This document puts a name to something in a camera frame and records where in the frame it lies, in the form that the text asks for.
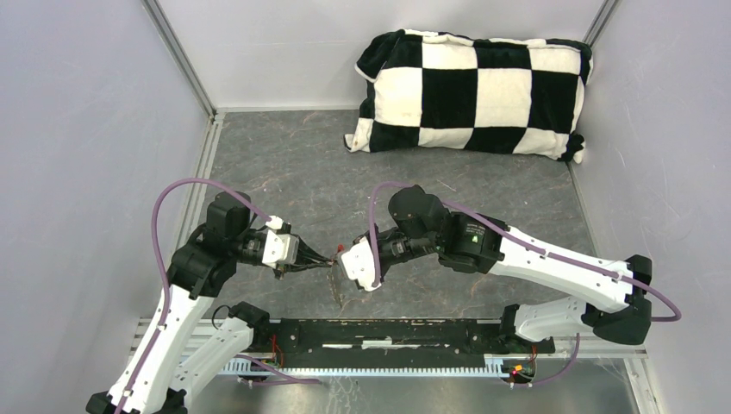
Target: purple cable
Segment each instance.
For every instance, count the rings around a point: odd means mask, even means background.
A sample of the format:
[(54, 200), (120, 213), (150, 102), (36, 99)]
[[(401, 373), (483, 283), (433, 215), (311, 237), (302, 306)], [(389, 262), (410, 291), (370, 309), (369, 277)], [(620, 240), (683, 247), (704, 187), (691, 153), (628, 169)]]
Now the purple cable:
[[(378, 283), (380, 282), (381, 278), (381, 264), (380, 259), (378, 258), (378, 238), (376, 236), (376, 197), (378, 196), (378, 192), (383, 187), (397, 187), (397, 188), (408, 188), (413, 185), (400, 183), (398, 181), (386, 181), (384, 183), (381, 183), (379, 185), (376, 185), (373, 188), (373, 192), (371, 193), (371, 204), (369, 205), (368, 209), (368, 231), (370, 233), (370, 239), (371, 239), (371, 251), (373, 254), (373, 264), (376, 271), (376, 278), (373, 280), (373, 287), (376, 287)], [(469, 217), (477, 220), (478, 222), (482, 223), (483, 225), (487, 226), (488, 229), (498, 233), (500, 236), (510, 240), (511, 242), (518, 244), (519, 246), (523, 246), (524, 248), (531, 250), (533, 252), (536, 252), (537, 254), (540, 254), (541, 256), (546, 256), (548, 258), (558, 260), (561, 262), (564, 262), (569, 265), (573, 265), (576, 267), (581, 267), (583, 269), (600, 273), (604, 276), (608, 276), (612, 279), (616, 279), (622, 282), (629, 283), (630, 285), (639, 287), (640, 289), (643, 289), (650, 294), (652, 294), (654, 297), (660, 300), (665, 306), (670, 308), (670, 310), (674, 313), (671, 317), (652, 317), (651, 320), (653, 322), (675, 322), (679, 321), (680, 318), (683, 316), (683, 314), (680, 312), (680, 309), (665, 295), (658, 292), (657, 289), (650, 287), (649, 285), (640, 282), (639, 280), (627, 278), (625, 276), (621, 276), (617, 272), (611, 272), (610, 270), (604, 269), (603, 267), (590, 265), (589, 263), (584, 263), (580, 260), (575, 260), (570, 257), (566, 257), (561, 254), (556, 254), (552, 252), (547, 252), (544, 248), (539, 248), (538, 246), (535, 246), (534, 244), (529, 243), (528, 241), (524, 241), (518, 237), (515, 237), (514, 235), (508, 233), (507, 231), (500, 229), (495, 225), (494, 223), (491, 223), (486, 218), (480, 216), (476, 211), (470, 209), (469, 207), (466, 207), (462, 204), (455, 203), (452, 201), (444, 200), (442, 203), (447, 206), (451, 207), (453, 209), (462, 211), (463, 213), (467, 214)]]
[(555, 373), (554, 375), (551, 375), (548, 378), (540, 379), (538, 381), (530, 382), (529, 384), (514, 384), (513, 386), (516, 386), (518, 388), (530, 388), (532, 386), (541, 386), (544, 384), (547, 384), (553, 380), (557, 380), (566, 374), (571, 367), (573, 367), (573, 364), (576, 363), (576, 359), (578, 357), (578, 345), (581, 342), (581, 336), (579, 334), (576, 334), (576, 346), (573, 349), (572, 356), (569, 358), (569, 361), (564, 365), (563, 368), (561, 368), (560, 371)]
[(277, 371), (276, 369), (266, 365), (264, 362), (259, 361), (256, 358), (252, 358), (249, 355), (238, 354), (238, 355), (236, 355), (236, 358), (243, 358), (245, 360), (251, 361), (254, 364), (260, 366), (262, 369), (269, 371), (270, 373), (273, 373), (274, 375), (277, 375), (279, 378), (284, 379), (284, 381), (276, 381), (276, 382), (252, 382), (252, 386), (284, 386), (287, 384), (321, 384), (320, 380), (317, 378), (300, 379), (300, 378), (295, 378), (290, 375), (287, 375), (286, 373)]
[[(195, 184), (195, 183), (213, 185), (214, 187), (224, 190), (231, 197), (235, 198), (240, 203), (242, 203), (246, 207), (248, 207), (248, 209), (251, 210), (252, 212), (254, 212), (257, 216), (263, 218), (265, 222), (272, 220), (272, 218), (270, 216), (265, 214), (262, 210), (259, 210), (250, 201), (248, 201), (244, 197), (242, 197), (241, 194), (234, 191), (232, 188), (229, 188), (212, 179), (195, 179), (195, 178), (180, 179), (180, 180), (168, 185), (160, 193), (157, 201), (155, 201), (155, 205), (153, 207), (153, 218), (152, 218), (152, 221), (150, 224), (150, 227), (151, 227), (151, 230), (153, 233), (153, 251), (155, 252), (155, 260), (157, 261), (160, 277), (162, 278), (163, 305), (162, 305), (162, 310), (161, 310), (162, 313), (161, 313), (160, 319), (158, 321), (158, 327), (165, 327), (165, 322), (167, 320), (167, 314), (168, 314), (168, 311), (170, 310), (170, 283), (167, 280), (167, 271), (165, 270), (165, 262), (162, 259), (162, 253), (160, 252), (160, 248), (159, 248), (159, 238), (158, 238), (159, 209), (160, 209), (160, 206), (162, 205), (163, 200), (165, 200), (165, 197), (167, 197), (167, 195), (170, 193), (170, 191), (180, 187), (181, 185)], [(134, 369), (132, 370), (132, 374), (129, 376), (129, 380), (127, 381), (127, 384), (124, 386), (124, 389), (122, 390), (122, 397), (119, 400), (119, 404), (116, 405), (114, 414), (120, 414), (122, 412), (124, 405), (127, 403), (127, 397), (124, 395), (124, 393), (126, 391), (132, 391), (132, 386), (134, 385), (134, 382), (137, 380), (137, 377), (140, 375), (142, 366), (145, 365), (145, 361), (147, 361), (147, 357), (150, 355), (150, 352), (152, 352), (153, 347), (155, 346), (155, 343), (158, 341), (160, 332), (161, 331), (159, 329), (156, 329), (153, 332), (153, 335), (150, 338), (150, 342), (147, 343), (144, 351), (142, 351), (142, 355), (140, 356), (140, 359), (137, 361), (137, 365), (134, 366)]]

